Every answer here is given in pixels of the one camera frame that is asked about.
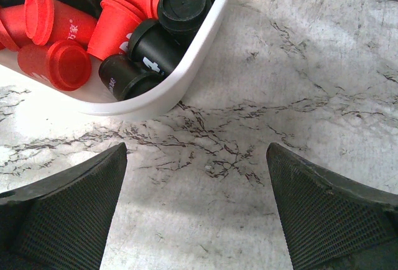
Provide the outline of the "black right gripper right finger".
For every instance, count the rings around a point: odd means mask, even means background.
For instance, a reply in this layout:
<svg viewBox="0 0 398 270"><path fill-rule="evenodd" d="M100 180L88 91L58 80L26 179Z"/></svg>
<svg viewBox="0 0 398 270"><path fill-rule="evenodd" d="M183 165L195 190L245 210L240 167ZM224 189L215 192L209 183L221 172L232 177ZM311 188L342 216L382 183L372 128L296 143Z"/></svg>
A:
<svg viewBox="0 0 398 270"><path fill-rule="evenodd" d="M276 142L266 160L294 269L397 269L397 195Z"/></svg>

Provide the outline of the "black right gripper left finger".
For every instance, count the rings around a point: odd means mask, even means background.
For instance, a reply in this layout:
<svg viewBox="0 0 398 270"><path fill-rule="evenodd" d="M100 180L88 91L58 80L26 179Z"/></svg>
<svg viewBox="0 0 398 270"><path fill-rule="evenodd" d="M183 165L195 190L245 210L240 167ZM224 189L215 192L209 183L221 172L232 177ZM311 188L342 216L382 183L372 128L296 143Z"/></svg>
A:
<svg viewBox="0 0 398 270"><path fill-rule="evenodd" d="M1 193L1 269L99 269L126 166L120 143Z"/></svg>

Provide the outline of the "white plastic storage basket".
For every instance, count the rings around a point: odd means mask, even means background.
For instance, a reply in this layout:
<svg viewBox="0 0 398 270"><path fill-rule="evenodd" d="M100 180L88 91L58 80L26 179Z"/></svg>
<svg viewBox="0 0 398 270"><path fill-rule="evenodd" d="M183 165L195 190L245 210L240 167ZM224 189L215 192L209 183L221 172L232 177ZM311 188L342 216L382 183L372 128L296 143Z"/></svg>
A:
<svg viewBox="0 0 398 270"><path fill-rule="evenodd" d="M97 59L93 60L93 74L88 83L76 91L64 92L54 89L46 81L25 75L17 64L17 54L10 50L1 51L1 86L39 91L42 99L34 102L33 108L63 108L92 116L116 116L128 121L157 118L170 111L187 92L211 49L228 1L215 0L177 69L157 87L136 98L115 101L101 83Z"/></svg>

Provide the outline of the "red capsule number two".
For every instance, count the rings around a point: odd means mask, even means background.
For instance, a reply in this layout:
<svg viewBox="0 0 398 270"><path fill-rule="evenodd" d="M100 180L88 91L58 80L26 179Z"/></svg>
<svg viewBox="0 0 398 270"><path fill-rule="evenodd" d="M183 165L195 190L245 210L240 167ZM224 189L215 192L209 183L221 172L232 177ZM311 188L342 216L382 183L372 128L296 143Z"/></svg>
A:
<svg viewBox="0 0 398 270"><path fill-rule="evenodd" d="M102 0L101 7L87 52L100 60L126 54L132 33L147 16L126 0Z"/></svg>

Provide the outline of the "black capsule basket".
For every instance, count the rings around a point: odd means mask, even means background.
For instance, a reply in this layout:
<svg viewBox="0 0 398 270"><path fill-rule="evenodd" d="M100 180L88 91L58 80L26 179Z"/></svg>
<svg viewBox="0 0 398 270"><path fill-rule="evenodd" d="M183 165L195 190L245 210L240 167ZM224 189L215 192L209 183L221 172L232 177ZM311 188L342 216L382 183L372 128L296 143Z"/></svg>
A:
<svg viewBox="0 0 398 270"><path fill-rule="evenodd" d="M127 56L132 62L143 63L166 78L178 66L186 50L158 20L146 19L131 34Z"/></svg>

